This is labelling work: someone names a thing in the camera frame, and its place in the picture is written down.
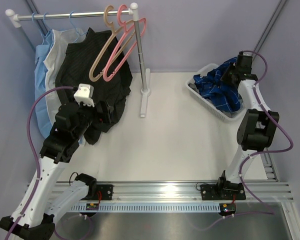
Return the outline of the beige plastic hanger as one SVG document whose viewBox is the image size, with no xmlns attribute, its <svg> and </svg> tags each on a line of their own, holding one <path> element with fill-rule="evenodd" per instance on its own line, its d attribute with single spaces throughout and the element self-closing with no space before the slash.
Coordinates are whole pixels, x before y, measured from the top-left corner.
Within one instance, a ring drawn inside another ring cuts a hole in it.
<svg viewBox="0 0 300 240">
<path fill-rule="evenodd" d="M 119 9 L 117 10 L 116 17 L 117 17 L 117 23 L 119 25 L 119 28 L 115 27 L 115 24 L 113 21 L 109 21 L 108 14 L 112 10 L 114 10 L 113 5 L 108 5 L 105 7 L 104 14 L 103 14 L 103 21 L 104 24 L 110 28 L 111 35 L 101 48 L 99 54 L 97 55 L 96 59 L 94 60 L 90 70 L 89 70 L 89 79 L 92 82 L 98 81 L 100 78 L 103 78 L 104 81 L 109 82 L 115 74 L 120 70 L 122 65 L 127 59 L 127 56 L 131 53 L 133 47 L 130 48 L 130 50 L 126 53 L 126 55 L 123 57 L 123 60 L 120 61 L 120 63 L 114 68 L 112 73 L 108 73 L 110 70 L 110 67 L 113 65 L 115 60 L 120 56 L 120 54 L 123 52 L 123 50 L 129 45 L 130 41 L 132 40 L 133 36 L 135 35 L 135 28 L 133 26 L 133 20 L 129 21 L 121 21 L 121 14 L 122 11 L 126 9 L 126 5 L 122 4 Z M 102 60 L 104 54 L 109 49 L 110 44 L 112 41 L 117 37 L 119 33 L 123 32 L 123 35 L 121 36 L 118 43 L 115 45 L 114 50 L 111 52 L 110 57 L 108 58 L 105 66 L 102 68 L 102 70 L 95 75 L 95 70 L 97 69 L 98 64 Z"/>
</svg>

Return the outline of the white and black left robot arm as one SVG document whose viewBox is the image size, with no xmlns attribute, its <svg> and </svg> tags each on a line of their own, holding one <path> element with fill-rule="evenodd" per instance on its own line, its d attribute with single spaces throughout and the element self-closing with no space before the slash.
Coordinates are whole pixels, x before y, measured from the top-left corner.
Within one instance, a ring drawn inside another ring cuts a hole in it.
<svg viewBox="0 0 300 240">
<path fill-rule="evenodd" d="M 48 202 L 61 173 L 79 148 L 79 140 L 90 127 L 97 110 L 91 99 L 65 103 L 37 157 L 37 169 L 17 209 L 0 220 L 7 235 L 23 240 L 48 240 L 71 207 L 80 200 L 110 201 L 113 186 L 101 185 L 87 174 L 79 174 L 53 202 Z"/>
</svg>

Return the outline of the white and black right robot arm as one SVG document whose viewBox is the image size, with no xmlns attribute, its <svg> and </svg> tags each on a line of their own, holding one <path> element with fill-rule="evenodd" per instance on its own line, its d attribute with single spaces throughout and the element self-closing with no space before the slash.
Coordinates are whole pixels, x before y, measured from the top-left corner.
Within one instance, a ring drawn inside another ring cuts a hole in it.
<svg viewBox="0 0 300 240">
<path fill-rule="evenodd" d="M 237 130 L 237 151 L 215 186 L 216 194 L 223 200 L 246 199 L 242 180 L 257 153 L 272 144 L 280 119 L 279 113 L 271 111 L 264 102 L 252 63 L 252 51 L 240 51 L 236 63 L 222 76 L 222 81 L 237 89 L 246 108 Z"/>
</svg>

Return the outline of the blue plaid shirt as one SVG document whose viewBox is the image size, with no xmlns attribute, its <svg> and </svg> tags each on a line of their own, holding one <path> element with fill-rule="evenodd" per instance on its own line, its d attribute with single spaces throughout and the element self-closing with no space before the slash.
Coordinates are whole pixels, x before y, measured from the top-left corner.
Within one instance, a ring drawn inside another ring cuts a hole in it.
<svg viewBox="0 0 300 240">
<path fill-rule="evenodd" d="M 217 110 L 234 113 L 240 110 L 241 102 L 238 90 L 224 83 L 221 78 L 226 70 L 235 64 L 237 57 L 225 61 L 223 64 L 209 71 L 206 76 L 193 76 L 194 84 L 201 97 L 209 100 Z"/>
</svg>

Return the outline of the pink plastic hanger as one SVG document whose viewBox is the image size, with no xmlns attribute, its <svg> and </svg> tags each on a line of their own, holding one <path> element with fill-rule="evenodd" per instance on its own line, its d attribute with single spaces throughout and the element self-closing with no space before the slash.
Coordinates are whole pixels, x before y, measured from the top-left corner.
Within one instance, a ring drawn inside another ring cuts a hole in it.
<svg viewBox="0 0 300 240">
<path fill-rule="evenodd" d="M 128 14 L 132 16 L 131 20 L 126 21 L 122 19 L 122 14 L 124 11 L 128 11 Z M 119 33 L 121 33 L 122 36 L 118 40 L 118 43 L 114 47 L 114 50 L 112 51 L 108 62 L 102 71 L 102 77 L 106 82 L 109 82 L 114 78 L 134 48 L 140 45 L 141 38 L 146 33 L 147 28 L 147 20 L 144 17 L 139 17 L 139 6 L 135 2 L 131 3 L 129 7 L 125 4 L 120 5 L 116 13 L 116 21 L 118 29 L 114 29 L 113 24 L 111 22 L 109 23 L 109 26 L 111 27 L 110 40 L 113 40 Z M 123 59 L 114 68 L 113 72 L 109 72 L 114 61 L 127 47 L 129 47 L 129 49 L 124 55 Z"/>
</svg>

